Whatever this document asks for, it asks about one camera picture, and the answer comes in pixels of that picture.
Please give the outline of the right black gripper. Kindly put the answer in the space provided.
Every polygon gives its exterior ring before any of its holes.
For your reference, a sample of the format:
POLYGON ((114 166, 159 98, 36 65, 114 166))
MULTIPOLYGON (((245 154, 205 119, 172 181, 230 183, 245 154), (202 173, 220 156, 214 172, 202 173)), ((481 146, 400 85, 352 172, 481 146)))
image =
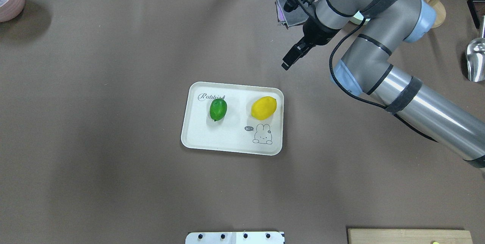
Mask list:
POLYGON ((325 0, 286 0, 283 6, 284 12, 290 13, 297 9, 308 16, 303 24, 303 39, 294 44, 283 57, 281 66, 287 71, 298 59, 304 57, 315 45, 326 45, 340 31, 323 24, 317 17, 317 6, 325 5, 325 0))

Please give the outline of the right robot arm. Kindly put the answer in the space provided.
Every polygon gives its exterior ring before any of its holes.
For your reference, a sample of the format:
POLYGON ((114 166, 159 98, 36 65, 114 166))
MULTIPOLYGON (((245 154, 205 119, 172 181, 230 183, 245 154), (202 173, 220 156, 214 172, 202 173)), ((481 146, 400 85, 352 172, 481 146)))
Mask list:
POLYGON ((484 122, 445 99, 422 81, 394 67, 388 58, 402 42, 419 40, 437 14, 424 0, 286 0, 283 9, 302 9, 308 19, 303 38, 284 56, 289 70, 310 49, 326 45, 356 14, 361 30, 343 57, 333 63, 333 82, 348 96, 384 109, 419 135, 441 143, 471 166, 484 170, 484 122))

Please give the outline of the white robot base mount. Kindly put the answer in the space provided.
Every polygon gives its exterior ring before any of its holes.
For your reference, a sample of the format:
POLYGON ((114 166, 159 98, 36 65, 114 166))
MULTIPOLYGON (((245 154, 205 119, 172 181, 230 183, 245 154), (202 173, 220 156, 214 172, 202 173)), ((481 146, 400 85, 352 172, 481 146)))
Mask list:
POLYGON ((284 232, 279 231, 222 231, 191 232, 186 244, 285 244, 284 232))

